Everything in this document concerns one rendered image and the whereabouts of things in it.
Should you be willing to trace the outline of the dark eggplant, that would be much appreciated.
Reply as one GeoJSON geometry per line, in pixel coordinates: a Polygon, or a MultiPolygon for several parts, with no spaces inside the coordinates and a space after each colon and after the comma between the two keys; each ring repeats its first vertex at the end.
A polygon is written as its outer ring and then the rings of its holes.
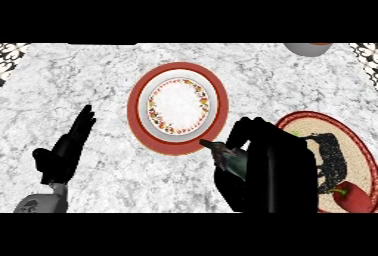
{"type": "Polygon", "coordinates": [[[229,149],[223,142],[199,140],[199,144],[211,150],[213,159],[220,169],[242,180],[247,179],[248,152],[239,148],[229,149]]]}

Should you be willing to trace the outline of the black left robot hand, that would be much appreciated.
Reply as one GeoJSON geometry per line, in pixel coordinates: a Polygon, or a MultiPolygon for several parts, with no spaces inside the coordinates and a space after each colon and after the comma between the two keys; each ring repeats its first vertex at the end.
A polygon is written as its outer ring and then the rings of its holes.
{"type": "Polygon", "coordinates": [[[41,172],[41,183],[66,184],[75,174],[84,143],[96,123],[91,106],[86,105],[71,126],[52,150],[37,148],[32,151],[35,168],[41,172]]]}

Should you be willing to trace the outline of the grey round bowl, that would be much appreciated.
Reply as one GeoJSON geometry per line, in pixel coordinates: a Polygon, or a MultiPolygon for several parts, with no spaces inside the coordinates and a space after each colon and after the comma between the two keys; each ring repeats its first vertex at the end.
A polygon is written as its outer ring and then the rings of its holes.
{"type": "Polygon", "coordinates": [[[285,43],[288,50],[304,57],[320,56],[331,48],[331,43],[285,43]]]}

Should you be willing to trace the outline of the red-rimmed floral plate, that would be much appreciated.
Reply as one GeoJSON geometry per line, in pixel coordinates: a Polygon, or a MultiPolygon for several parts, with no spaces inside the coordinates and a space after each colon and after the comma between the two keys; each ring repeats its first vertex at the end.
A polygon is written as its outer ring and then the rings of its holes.
{"type": "Polygon", "coordinates": [[[127,102],[127,121],[143,146],[164,155],[185,155],[213,141],[227,118],[224,86],[198,64],[173,62],[139,79],[127,102]]]}

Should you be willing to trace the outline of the round woven red-rimmed placemat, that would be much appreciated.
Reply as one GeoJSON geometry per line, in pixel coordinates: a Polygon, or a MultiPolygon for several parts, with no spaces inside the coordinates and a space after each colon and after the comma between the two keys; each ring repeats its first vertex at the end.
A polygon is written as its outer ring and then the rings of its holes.
{"type": "Polygon", "coordinates": [[[313,111],[292,112],[280,118],[276,126],[306,140],[314,154],[319,211],[345,213],[331,189],[350,182],[369,196],[371,212],[378,213],[378,164],[356,133],[337,119],[313,111]]]}

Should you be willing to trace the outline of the red bell pepper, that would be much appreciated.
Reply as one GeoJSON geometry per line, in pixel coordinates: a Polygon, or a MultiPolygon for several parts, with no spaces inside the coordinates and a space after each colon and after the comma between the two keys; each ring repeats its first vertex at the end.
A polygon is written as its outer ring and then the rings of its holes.
{"type": "Polygon", "coordinates": [[[371,197],[356,184],[341,182],[329,189],[334,201],[348,213],[369,213],[372,208],[371,197]]]}

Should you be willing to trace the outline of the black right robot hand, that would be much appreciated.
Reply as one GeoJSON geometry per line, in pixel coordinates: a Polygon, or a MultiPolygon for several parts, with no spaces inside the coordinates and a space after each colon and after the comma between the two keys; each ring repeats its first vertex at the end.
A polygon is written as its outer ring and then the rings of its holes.
{"type": "Polygon", "coordinates": [[[235,122],[229,149],[248,145],[247,178],[214,170],[217,190],[235,212],[316,214],[317,168],[307,142],[261,117],[235,122]]]}

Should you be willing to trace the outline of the black and white patterned tile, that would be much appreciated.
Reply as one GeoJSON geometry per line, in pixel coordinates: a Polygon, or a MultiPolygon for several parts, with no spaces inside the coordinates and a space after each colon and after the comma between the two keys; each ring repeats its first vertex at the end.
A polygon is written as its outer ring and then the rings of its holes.
{"type": "Polygon", "coordinates": [[[378,91],[378,43],[350,43],[350,47],[378,91]]]}
{"type": "Polygon", "coordinates": [[[28,47],[29,43],[0,43],[0,87],[9,79],[28,47]]]}

